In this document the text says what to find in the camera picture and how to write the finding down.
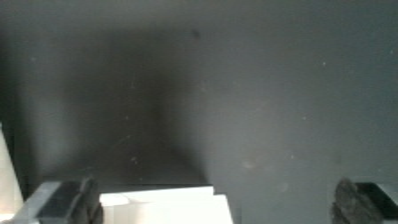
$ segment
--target black object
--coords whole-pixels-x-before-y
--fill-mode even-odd
[[[42,183],[8,223],[101,224],[102,208],[94,180]]]
[[[398,223],[398,206],[374,183],[351,183],[342,179],[335,188],[332,224]]]

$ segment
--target gray surface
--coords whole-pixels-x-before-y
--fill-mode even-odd
[[[396,181],[396,1],[1,1],[0,24],[26,182],[207,181],[236,223],[314,224],[342,176]]]

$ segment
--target dark gray wall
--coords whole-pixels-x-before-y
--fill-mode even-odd
[[[24,190],[213,184],[236,223],[326,223],[396,182],[396,1],[1,1]]]

